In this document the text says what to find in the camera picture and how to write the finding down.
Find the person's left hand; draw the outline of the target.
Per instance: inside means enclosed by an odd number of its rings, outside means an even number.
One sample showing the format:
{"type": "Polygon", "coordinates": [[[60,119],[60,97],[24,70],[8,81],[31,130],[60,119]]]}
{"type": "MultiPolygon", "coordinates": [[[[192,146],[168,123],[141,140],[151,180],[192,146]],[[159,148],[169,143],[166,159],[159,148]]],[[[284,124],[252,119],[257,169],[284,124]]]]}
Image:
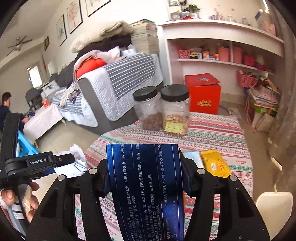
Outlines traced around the person's left hand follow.
{"type": "Polygon", "coordinates": [[[26,193],[23,198],[15,195],[13,190],[1,189],[1,209],[3,210],[7,219],[10,219],[8,215],[8,207],[15,204],[16,201],[19,201],[20,205],[25,210],[27,220],[30,223],[34,217],[36,210],[39,207],[38,199],[35,195],[32,194],[32,192],[37,191],[39,188],[39,184],[37,184],[36,182],[31,182],[30,188],[27,187],[26,193]]]}

